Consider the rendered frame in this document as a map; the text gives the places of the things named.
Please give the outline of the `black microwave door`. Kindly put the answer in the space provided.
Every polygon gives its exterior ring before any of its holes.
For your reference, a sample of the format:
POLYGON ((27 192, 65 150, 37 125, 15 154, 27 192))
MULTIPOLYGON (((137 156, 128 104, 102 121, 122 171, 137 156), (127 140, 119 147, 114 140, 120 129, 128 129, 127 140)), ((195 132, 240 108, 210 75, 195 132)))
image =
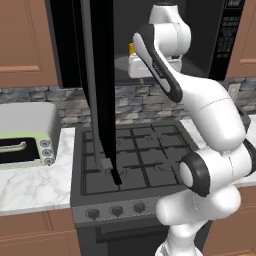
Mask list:
POLYGON ((122 184, 116 166, 113 0, 81 0, 93 146, 97 168, 122 184))

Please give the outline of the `dark oven door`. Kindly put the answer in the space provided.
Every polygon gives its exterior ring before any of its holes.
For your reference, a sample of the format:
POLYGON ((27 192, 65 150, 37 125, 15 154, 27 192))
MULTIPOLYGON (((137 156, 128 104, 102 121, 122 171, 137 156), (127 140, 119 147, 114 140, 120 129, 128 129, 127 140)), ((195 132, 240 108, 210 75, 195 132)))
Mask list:
POLYGON ((160 224, 155 217, 92 226, 77 225, 81 256, 154 256, 157 248, 166 239, 168 230, 158 235, 106 243, 97 243, 95 235, 97 228, 100 228, 102 233, 107 233, 151 226, 164 225, 160 224))

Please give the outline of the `black microwave oven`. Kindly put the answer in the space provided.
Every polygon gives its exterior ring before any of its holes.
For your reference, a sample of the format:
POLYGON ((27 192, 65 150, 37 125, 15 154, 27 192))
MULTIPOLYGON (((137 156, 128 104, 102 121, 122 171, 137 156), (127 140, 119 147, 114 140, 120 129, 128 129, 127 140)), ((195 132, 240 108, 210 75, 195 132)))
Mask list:
MULTIPOLYGON (((133 34, 149 21, 154 5, 169 0, 113 0, 114 58, 128 56, 133 34)), ((186 75, 222 81, 226 78, 245 0, 174 0, 190 27, 192 42, 182 58, 186 75)), ((54 57, 63 89, 79 88, 87 80, 81 0, 45 0, 54 57)), ((151 83, 131 78, 115 67, 115 84, 151 83)))

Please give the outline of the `glass microwave turntable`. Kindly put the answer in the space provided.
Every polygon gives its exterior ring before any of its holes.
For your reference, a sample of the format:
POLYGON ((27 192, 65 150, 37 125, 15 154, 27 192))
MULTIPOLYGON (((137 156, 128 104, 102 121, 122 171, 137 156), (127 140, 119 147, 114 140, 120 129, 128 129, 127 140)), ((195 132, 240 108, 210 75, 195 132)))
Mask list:
POLYGON ((115 67, 119 70, 127 71, 129 67, 129 57, 121 56, 115 59, 115 67))

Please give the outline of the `brown wooden drawer front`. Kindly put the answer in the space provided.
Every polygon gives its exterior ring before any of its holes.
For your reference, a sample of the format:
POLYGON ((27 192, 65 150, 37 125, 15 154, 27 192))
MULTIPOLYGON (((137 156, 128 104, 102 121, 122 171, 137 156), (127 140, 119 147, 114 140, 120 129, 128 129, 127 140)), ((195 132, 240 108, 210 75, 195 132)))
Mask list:
POLYGON ((53 227, 47 212, 0 217, 0 238, 48 233, 52 230, 53 227))
POLYGON ((75 229, 71 208, 51 210, 48 212, 48 215, 54 231, 65 232, 75 229))

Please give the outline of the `dark grey gas hob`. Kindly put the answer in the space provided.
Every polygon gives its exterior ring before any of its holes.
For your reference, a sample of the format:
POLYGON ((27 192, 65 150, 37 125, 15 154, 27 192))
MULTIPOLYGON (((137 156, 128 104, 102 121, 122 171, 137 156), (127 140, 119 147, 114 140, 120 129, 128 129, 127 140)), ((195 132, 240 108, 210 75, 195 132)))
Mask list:
POLYGON ((116 127, 116 160, 121 185, 96 167, 92 129, 75 130, 73 207, 170 195, 185 189, 178 164, 198 146, 179 121, 116 127))

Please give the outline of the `pale green toaster oven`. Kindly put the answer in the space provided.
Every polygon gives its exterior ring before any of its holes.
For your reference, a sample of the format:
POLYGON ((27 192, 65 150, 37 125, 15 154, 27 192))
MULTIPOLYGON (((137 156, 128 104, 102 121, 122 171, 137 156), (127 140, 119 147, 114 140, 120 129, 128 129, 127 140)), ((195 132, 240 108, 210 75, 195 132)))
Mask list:
POLYGON ((53 103, 0 104, 0 146, 27 143, 22 151, 0 153, 0 169, 47 166, 42 156, 44 149, 51 149, 56 161, 60 132, 61 120, 53 103), (50 146, 42 148, 41 140, 49 140, 50 146))

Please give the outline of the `brown base cupboard door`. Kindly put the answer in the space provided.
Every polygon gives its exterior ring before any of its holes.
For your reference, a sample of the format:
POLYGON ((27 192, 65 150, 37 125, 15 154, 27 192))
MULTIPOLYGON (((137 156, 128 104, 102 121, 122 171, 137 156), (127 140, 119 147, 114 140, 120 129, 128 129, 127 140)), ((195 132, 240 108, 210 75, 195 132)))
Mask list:
POLYGON ((239 192, 239 210, 212 223, 204 256, 256 256, 256 186, 241 187, 239 192))
POLYGON ((0 241, 0 256, 81 256, 75 231, 0 241))

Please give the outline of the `brown wall cupboard door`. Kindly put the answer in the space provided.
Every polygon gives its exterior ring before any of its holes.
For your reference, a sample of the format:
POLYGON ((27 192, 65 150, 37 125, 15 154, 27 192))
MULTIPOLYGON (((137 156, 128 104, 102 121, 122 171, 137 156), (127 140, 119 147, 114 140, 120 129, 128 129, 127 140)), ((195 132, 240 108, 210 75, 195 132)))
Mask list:
POLYGON ((256 0, 245 0, 226 77, 256 77, 256 0))
POLYGON ((57 84, 45 0, 0 0, 0 88, 57 84))

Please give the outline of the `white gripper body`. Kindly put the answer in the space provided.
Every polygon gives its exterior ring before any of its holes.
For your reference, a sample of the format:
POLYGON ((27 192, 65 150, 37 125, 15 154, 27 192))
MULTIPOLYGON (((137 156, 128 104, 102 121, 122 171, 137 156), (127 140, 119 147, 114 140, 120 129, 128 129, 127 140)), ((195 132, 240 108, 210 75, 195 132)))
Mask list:
POLYGON ((152 76, 150 70, 136 54, 132 54, 129 56, 128 74, 131 78, 138 79, 149 78, 152 76))

